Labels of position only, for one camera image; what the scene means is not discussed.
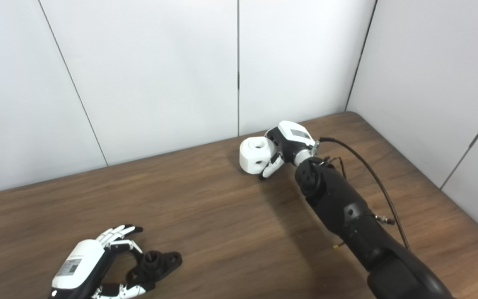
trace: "wood grain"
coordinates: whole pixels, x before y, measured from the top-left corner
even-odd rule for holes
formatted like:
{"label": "wood grain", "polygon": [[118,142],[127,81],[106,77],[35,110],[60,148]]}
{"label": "wood grain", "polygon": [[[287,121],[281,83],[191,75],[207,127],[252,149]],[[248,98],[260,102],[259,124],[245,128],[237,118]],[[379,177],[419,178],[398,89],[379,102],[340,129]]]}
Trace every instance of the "wood grain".
{"label": "wood grain", "polygon": [[[383,180],[408,240],[453,294],[478,299],[478,225],[361,117],[303,123],[313,137],[354,147]],[[179,251],[184,264],[141,297],[373,298],[366,272],[314,217],[286,165],[260,182],[239,167],[243,137],[0,192],[0,299],[46,298],[51,279],[80,240],[123,223],[143,226],[143,250]],[[336,145],[350,182],[389,214],[373,178]],[[395,227],[389,231],[400,239]],[[116,260],[108,282],[133,266]]]}

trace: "sticker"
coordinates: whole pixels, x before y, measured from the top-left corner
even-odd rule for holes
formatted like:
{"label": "sticker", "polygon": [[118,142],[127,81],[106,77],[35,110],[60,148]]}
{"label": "sticker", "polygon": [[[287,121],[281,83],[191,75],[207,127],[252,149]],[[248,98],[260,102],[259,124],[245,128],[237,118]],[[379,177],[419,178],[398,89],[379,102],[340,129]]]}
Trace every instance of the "sticker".
{"label": "sticker", "polygon": [[291,132],[294,136],[311,139],[311,136],[309,136],[309,134],[307,134],[306,132],[302,132],[302,131],[298,131],[298,130],[294,130],[294,129],[291,129],[290,132]]}
{"label": "sticker", "polygon": [[78,268],[78,264],[80,264],[82,259],[76,260],[66,260],[64,265],[60,267],[59,272],[55,276],[72,276],[75,274],[76,269]]}

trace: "white robotic hand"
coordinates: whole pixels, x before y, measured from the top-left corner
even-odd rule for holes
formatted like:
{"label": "white robotic hand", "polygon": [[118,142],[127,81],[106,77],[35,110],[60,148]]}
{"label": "white robotic hand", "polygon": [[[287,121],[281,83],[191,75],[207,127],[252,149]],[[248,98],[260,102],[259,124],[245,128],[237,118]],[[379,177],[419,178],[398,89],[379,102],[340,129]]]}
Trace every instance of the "white robotic hand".
{"label": "white robotic hand", "polygon": [[[154,289],[155,282],[182,264],[182,258],[177,252],[167,253],[163,256],[174,259],[164,262],[155,258],[161,253],[151,251],[144,255],[134,241],[124,240],[141,231],[141,227],[120,225],[107,229],[95,240],[79,242],[53,278],[49,299],[128,299]],[[138,263],[127,274],[127,284],[101,285],[116,255],[127,251]]]}
{"label": "white robotic hand", "polygon": [[271,176],[286,162],[298,166],[305,159],[314,156],[319,144],[315,143],[305,127],[292,121],[281,121],[277,127],[268,130],[265,137],[274,143],[276,153],[259,174],[262,180]]}

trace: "robotic arm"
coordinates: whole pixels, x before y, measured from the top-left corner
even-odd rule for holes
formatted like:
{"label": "robotic arm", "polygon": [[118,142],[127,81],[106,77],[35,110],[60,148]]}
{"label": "robotic arm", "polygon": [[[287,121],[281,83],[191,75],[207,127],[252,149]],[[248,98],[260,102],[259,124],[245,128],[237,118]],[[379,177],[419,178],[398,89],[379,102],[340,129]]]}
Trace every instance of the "robotic arm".
{"label": "robotic arm", "polygon": [[265,137],[273,142],[275,154],[259,178],[268,178],[286,162],[296,166],[305,200],[369,272],[368,287],[375,297],[453,299],[440,279],[383,229],[380,222],[390,220],[376,216],[333,165],[316,156],[322,139],[315,142],[307,129],[290,121],[280,122]]}
{"label": "robotic arm", "polygon": [[[49,299],[129,299],[156,287],[182,264],[178,252],[143,251],[132,240],[132,233],[143,231],[134,225],[107,229],[95,240],[83,240],[75,246],[53,278]],[[134,255],[137,266],[127,274],[126,284],[101,284],[116,256],[123,252]]]}

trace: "cable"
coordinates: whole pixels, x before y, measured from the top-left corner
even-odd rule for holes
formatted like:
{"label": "cable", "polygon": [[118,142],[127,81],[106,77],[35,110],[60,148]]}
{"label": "cable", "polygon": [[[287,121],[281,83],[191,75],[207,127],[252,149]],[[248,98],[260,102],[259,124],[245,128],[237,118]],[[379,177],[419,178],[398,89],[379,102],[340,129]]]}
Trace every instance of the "cable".
{"label": "cable", "polygon": [[340,162],[340,171],[342,172],[342,176],[344,178],[346,178],[346,171],[344,170],[344,163],[342,162],[342,157],[336,157],[336,158],[333,158],[333,159],[330,159],[329,161],[327,161],[328,164],[332,164],[333,161],[335,160],[339,160]]}
{"label": "cable", "polygon": [[363,157],[361,157],[361,155],[359,155],[355,150],[353,150],[353,148],[349,147],[349,145],[345,144],[344,142],[336,140],[335,138],[331,138],[331,137],[321,137],[318,140],[319,140],[319,142],[334,142],[334,143],[337,143],[337,144],[345,147],[355,157],[357,157],[357,159],[359,159],[363,163],[363,165],[366,167],[366,169],[368,169],[370,174],[372,174],[373,178],[376,180],[377,184],[379,185],[379,188],[381,189],[381,191],[383,191],[383,194],[385,195],[385,198],[387,199],[388,206],[390,207],[392,215],[394,216],[394,220],[396,220],[396,224],[398,226],[398,230],[400,231],[400,235],[402,236],[403,243],[405,244],[406,249],[408,249],[410,251],[410,246],[408,244],[407,237],[405,236],[405,233],[403,231],[403,227],[402,227],[402,224],[400,222],[400,218],[398,217],[398,214],[396,213],[396,208],[394,208],[394,204],[392,202],[392,199],[390,199],[390,196],[387,193],[387,189],[385,189],[385,186],[383,186],[383,183],[381,182],[381,180],[379,179],[377,174],[374,172],[372,167],[370,167],[370,165],[365,161],[365,159]]}

